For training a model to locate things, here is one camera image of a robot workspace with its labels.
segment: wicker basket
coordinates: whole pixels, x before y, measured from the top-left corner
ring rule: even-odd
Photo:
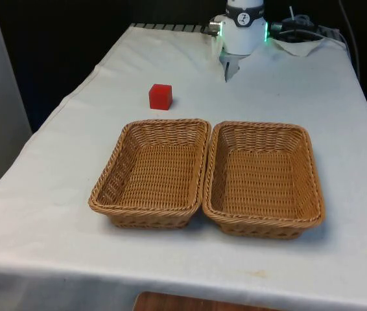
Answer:
[[[202,201],[210,133],[198,119],[127,124],[89,206],[119,227],[184,227]]]
[[[203,210],[231,235],[290,239],[321,224],[324,202],[306,130],[277,123],[216,125]]]

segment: green led light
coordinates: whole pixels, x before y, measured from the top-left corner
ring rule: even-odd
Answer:
[[[267,41],[267,37],[268,37],[268,23],[266,23],[264,27],[264,42]]]

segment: white tablecloth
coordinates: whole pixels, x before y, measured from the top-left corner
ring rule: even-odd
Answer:
[[[367,310],[367,103],[346,52],[263,44],[227,84],[201,34],[130,28],[0,181],[0,310],[130,310],[145,290],[285,310]],[[172,84],[169,111],[149,109]],[[326,221],[297,240],[118,229],[87,199],[128,122],[197,117],[308,129]]]

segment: basket rim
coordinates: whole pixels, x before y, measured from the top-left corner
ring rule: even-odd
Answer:
[[[311,165],[311,176],[313,180],[313,190],[316,193],[317,198],[317,215],[312,218],[280,218],[271,216],[254,216],[245,214],[231,214],[224,213],[214,210],[211,204],[211,190],[212,190],[212,180],[213,171],[215,168],[215,157],[216,148],[218,143],[218,137],[220,130],[225,126],[245,126],[253,128],[290,128],[299,130],[302,135],[305,136],[305,144],[307,147],[307,156]],[[318,172],[316,169],[313,149],[311,140],[307,130],[299,125],[279,123],[279,122],[246,122],[246,121],[224,121],[218,123],[214,129],[211,136],[211,142],[209,144],[208,153],[208,164],[206,170],[206,177],[204,183],[204,200],[202,204],[202,209],[204,213],[213,219],[214,221],[222,224],[242,224],[242,225],[270,225],[277,227],[295,227],[295,228],[310,228],[316,227],[324,221],[325,211],[324,211],[324,200],[322,195],[322,188],[320,186],[320,181],[318,177]]]
[[[120,155],[120,152],[123,148],[124,140],[126,134],[130,131],[133,126],[136,125],[147,125],[147,124],[203,124],[203,145],[202,145],[202,161],[200,163],[200,167],[198,168],[198,179],[196,185],[196,195],[194,201],[186,206],[182,207],[173,207],[170,209],[157,209],[155,207],[127,207],[123,205],[116,204],[101,204],[97,201],[99,194],[101,193],[103,185],[106,183],[109,174],[108,173],[113,166],[116,164],[117,158]],[[196,212],[202,203],[203,199],[203,187],[204,187],[204,176],[206,172],[206,159],[207,159],[207,150],[209,143],[209,136],[211,134],[211,125],[208,121],[202,119],[149,119],[149,120],[141,120],[134,121],[126,124],[121,134],[117,140],[117,144],[106,164],[104,170],[100,174],[93,190],[91,191],[91,195],[88,200],[88,205],[91,209],[97,213],[105,214],[107,216],[159,216],[159,217],[182,217],[182,216],[191,216]]]

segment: robot logo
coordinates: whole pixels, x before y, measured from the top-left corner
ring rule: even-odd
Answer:
[[[241,26],[245,26],[250,22],[250,16],[247,13],[240,13],[237,18],[238,23]]]

